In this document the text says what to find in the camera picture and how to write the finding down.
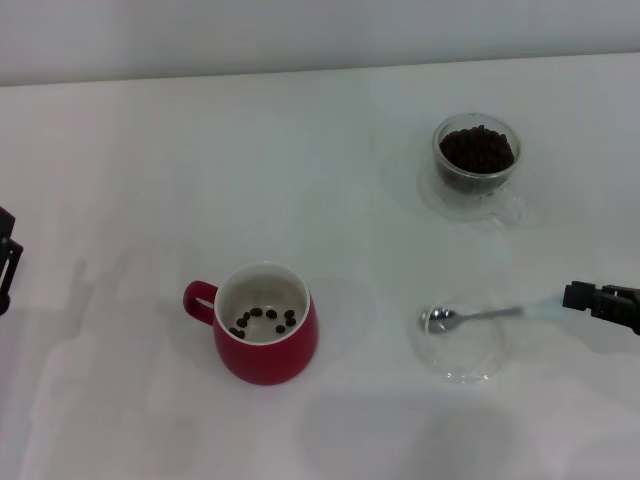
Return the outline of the blue-handled steel spoon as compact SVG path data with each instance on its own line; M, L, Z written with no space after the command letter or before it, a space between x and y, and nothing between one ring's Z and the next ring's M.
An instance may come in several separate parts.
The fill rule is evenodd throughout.
M548 316L560 310L561 303L560 295L506 304L476 298L450 300L425 307L418 316L417 326L426 334L438 336L452 332L468 322Z

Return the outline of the red ceramic mug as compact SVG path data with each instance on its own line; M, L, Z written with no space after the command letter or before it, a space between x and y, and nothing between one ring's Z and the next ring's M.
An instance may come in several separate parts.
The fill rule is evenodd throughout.
M183 294L183 307L191 317L212 328L217 353L227 369L256 385L275 385L301 373L316 352L318 317L310 290L291 269L259 262L240 268L221 285L193 281ZM261 308L261 317L236 324L245 312ZM277 312L275 319L266 311ZM286 325L287 310L294 310L297 323ZM276 327L283 325L284 333ZM229 331L245 331L245 338Z

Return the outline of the clear double-walled glass cup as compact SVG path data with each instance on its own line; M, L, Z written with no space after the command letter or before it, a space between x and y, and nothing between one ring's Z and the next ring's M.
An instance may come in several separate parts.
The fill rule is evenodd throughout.
M505 134L516 156L514 165L504 172L505 181L488 194L467 195L447 186L437 165L446 160L439 148L449 133L484 125ZM423 202L442 216L458 222L482 222L505 228L519 224L524 216L525 201L510 181L522 164L522 146L516 131L505 121L479 112L462 113L445 119L434 131L417 177L417 189Z

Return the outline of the coffee bean pile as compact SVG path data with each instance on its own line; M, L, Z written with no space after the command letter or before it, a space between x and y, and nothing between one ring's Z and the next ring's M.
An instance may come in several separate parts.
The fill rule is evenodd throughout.
M437 165L444 183L467 195L488 194L504 181L516 161L505 134L484 125L453 131L439 143L445 163Z

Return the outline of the clear glass saucer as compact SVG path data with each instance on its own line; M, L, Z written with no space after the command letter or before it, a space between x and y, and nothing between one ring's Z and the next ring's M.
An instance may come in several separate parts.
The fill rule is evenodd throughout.
M488 380L499 371L507 355L501 320L468 322L452 332L432 336L417 326L420 312L409 324L409 339L418 358L435 375L465 384Z

